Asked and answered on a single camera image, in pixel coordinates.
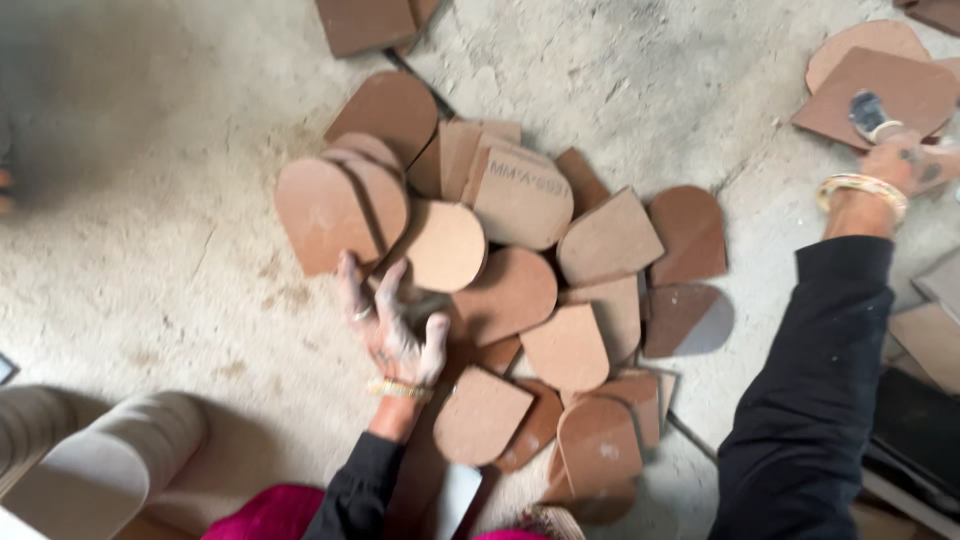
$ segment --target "pink fabric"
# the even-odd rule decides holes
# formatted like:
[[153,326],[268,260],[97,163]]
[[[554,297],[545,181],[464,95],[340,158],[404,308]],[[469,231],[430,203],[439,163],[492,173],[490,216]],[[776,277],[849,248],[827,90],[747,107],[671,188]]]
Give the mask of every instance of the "pink fabric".
[[303,485],[275,485],[214,523],[201,540],[300,540],[324,492]]

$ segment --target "gold bangle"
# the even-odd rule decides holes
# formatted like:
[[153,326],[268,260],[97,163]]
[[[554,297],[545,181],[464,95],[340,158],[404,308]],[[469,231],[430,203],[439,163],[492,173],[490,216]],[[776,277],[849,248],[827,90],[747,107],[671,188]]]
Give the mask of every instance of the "gold bangle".
[[817,204],[824,211],[830,211],[830,198],[837,189],[857,189],[878,195],[886,201],[897,216],[897,224],[903,222],[909,207],[906,196],[883,180],[862,174],[837,174],[827,178],[817,189]]
[[433,397],[433,390],[429,388],[389,379],[371,379],[367,382],[367,393],[381,397],[413,398],[422,404],[430,401],[430,398]]

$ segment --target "dusty hand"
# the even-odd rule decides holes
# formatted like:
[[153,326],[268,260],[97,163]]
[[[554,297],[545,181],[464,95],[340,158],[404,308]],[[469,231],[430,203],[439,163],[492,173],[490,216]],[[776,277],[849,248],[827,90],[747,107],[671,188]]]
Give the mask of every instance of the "dusty hand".
[[396,291],[406,270],[406,260],[391,266],[372,304],[360,290],[356,259],[343,252],[337,268],[340,299],[347,321],[363,339],[385,379],[429,387],[444,369],[450,319],[443,313],[430,315],[426,323],[426,344],[420,344],[403,321],[400,303],[396,300]]

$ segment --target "dusty floor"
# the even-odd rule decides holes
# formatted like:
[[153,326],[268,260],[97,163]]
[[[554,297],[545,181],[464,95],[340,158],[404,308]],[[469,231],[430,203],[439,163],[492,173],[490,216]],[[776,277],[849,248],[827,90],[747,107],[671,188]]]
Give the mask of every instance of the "dusty floor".
[[[611,188],[713,189],[737,325],[680,371],[675,412],[715,448],[762,365],[816,241],[811,193],[852,156],[794,131],[824,36],[893,16],[889,0],[449,0],[411,67],[468,117],[521,120],[525,142],[582,148]],[[935,58],[960,40],[914,26]],[[278,481],[323,484],[372,413],[373,373],[305,280],[272,205],[276,172],[321,134],[380,55],[334,61],[311,0],[7,0],[0,82],[23,206],[0,224],[0,352],[99,402],[177,388],[214,435],[155,511],[197,531]],[[957,245],[960,206],[916,203],[894,287]],[[546,455],[499,488],[482,527],[532,501]],[[716,469],[673,430],[641,504],[599,537],[702,538]]]

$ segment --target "pile of wooden pieces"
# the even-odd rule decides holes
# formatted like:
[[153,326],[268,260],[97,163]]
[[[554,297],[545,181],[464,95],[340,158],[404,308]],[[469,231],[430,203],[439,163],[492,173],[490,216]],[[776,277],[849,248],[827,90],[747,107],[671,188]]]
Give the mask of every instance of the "pile of wooden pieces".
[[[708,353],[732,330],[730,301],[700,282],[727,271],[716,199],[688,185],[648,207],[630,188],[611,195],[577,150],[524,148],[516,122],[439,121],[403,73],[363,83],[324,138],[276,187],[304,273],[333,272],[347,249],[375,284],[407,258],[410,296],[449,295],[447,367],[401,468],[393,528],[418,526],[447,462],[511,473],[554,437],[544,502],[591,523],[623,515],[676,383],[635,368],[637,350]],[[521,347],[536,379],[508,377]]]

